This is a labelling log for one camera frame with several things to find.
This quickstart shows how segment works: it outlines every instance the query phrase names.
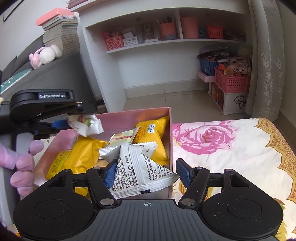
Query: gray sofa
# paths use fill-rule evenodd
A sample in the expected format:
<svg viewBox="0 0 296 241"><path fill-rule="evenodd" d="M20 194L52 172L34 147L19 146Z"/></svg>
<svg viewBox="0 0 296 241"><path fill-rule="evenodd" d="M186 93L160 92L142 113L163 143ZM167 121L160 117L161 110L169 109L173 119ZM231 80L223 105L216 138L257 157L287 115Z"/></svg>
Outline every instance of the gray sofa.
<svg viewBox="0 0 296 241"><path fill-rule="evenodd" d="M2 71L1 83L13 75L31 68L29 54L43 46L43 36L40 36ZM71 89L74 91L76 101L96 104L79 52L66 54L60 59L32 70L4 91L1 97L9 101L14 93L25 89Z"/></svg>

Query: white lace curtain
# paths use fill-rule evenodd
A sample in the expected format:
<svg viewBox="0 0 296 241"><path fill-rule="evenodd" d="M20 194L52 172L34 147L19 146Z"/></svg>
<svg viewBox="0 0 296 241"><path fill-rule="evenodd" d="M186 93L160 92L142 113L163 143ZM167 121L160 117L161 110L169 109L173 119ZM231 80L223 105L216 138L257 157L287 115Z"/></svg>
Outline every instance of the white lace curtain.
<svg viewBox="0 0 296 241"><path fill-rule="evenodd" d="M253 61L246 113L278 118L284 86L284 38L275 0L248 0L253 34Z"/></svg>

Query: yellow snack package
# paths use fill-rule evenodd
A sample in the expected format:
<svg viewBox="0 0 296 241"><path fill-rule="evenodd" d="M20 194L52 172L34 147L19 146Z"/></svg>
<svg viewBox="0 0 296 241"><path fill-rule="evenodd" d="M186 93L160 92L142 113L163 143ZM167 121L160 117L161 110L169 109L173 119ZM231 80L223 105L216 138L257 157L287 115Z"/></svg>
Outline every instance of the yellow snack package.
<svg viewBox="0 0 296 241"><path fill-rule="evenodd" d="M85 173L87 169L93 168L99 159L99 149L105 147L107 141L91 137L78 136L71 151L60 152L46 175L46 179L64 169L71 169L73 174ZM75 188L75 192L86 196L87 188Z"/></svg>
<svg viewBox="0 0 296 241"><path fill-rule="evenodd" d="M164 166L169 164L168 156L165 152L165 148L161 141L165 128L169 122L169 116L162 117L158 120L147 120L136 124L136 127L140 127L136 134L133 144L155 141L158 145L151 160Z"/></svg>

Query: pink plush toy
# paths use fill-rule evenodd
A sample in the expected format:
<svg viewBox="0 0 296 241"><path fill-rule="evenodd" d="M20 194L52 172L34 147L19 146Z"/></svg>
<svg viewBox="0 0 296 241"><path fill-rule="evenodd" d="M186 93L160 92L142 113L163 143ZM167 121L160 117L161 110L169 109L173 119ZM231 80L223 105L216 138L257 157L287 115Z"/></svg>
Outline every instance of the pink plush toy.
<svg viewBox="0 0 296 241"><path fill-rule="evenodd" d="M37 69L43 64L50 63L56 58L62 57L62 51L56 45L50 47L42 47L38 49L34 54L29 55L30 64L33 69Z"/></svg>

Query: blue storage bin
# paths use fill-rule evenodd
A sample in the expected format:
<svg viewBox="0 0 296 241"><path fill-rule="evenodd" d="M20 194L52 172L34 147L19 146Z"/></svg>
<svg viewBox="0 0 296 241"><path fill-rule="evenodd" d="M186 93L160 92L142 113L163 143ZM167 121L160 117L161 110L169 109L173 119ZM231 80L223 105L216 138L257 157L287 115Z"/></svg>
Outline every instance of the blue storage bin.
<svg viewBox="0 0 296 241"><path fill-rule="evenodd" d="M219 63L217 61L210 62L200 58L200 70L206 75L215 76L214 68L218 65Z"/></svg>

